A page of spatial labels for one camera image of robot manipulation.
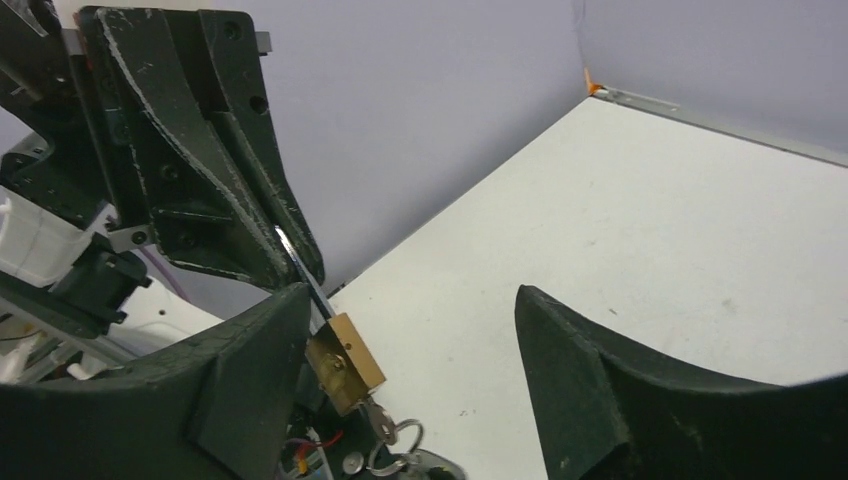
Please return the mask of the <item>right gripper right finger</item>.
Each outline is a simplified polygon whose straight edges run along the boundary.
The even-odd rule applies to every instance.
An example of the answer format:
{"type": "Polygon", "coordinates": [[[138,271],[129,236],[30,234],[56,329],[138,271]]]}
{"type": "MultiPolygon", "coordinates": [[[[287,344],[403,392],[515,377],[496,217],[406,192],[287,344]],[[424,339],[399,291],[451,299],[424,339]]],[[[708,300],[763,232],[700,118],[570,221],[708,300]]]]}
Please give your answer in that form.
{"type": "Polygon", "coordinates": [[[673,358],[523,285],[514,319],[551,479],[843,479],[847,379],[778,386],[673,358]]]}

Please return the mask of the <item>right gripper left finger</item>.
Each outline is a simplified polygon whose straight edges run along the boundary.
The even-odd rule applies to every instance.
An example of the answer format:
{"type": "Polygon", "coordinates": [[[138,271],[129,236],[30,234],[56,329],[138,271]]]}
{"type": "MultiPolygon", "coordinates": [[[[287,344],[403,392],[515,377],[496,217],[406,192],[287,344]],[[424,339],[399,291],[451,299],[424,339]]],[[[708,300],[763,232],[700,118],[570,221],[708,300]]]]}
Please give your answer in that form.
{"type": "Polygon", "coordinates": [[[308,289],[122,368],[1,389],[5,479],[269,479],[309,335],[308,289]]]}

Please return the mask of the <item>brass padlock keys grey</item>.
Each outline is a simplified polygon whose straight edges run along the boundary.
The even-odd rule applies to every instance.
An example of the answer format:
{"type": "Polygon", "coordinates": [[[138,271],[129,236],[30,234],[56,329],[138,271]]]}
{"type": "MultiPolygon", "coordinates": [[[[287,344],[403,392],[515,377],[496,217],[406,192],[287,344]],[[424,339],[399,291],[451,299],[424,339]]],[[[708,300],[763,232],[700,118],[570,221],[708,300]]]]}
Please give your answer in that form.
{"type": "Polygon", "coordinates": [[[466,471],[456,462],[422,448],[425,428],[414,418],[395,421],[372,398],[363,404],[376,444],[366,456],[364,469],[371,479],[464,480],[466,471]]]}

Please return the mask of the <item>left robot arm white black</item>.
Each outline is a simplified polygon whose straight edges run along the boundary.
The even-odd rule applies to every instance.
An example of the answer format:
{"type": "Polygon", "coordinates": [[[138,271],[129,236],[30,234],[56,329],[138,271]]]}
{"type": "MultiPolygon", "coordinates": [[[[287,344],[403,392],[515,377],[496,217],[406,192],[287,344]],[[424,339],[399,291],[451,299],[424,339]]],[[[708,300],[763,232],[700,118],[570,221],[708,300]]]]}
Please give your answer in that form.
{"type": "Polygon", "coordinates": [[[333,311],[281,160],[244,11],[53,1],[1,5],[1,106],[28,134],[1,156],[1,296],[10,317],[97,369],[195,338],[215,319],[170,300],[138,252],[333,311]]]}

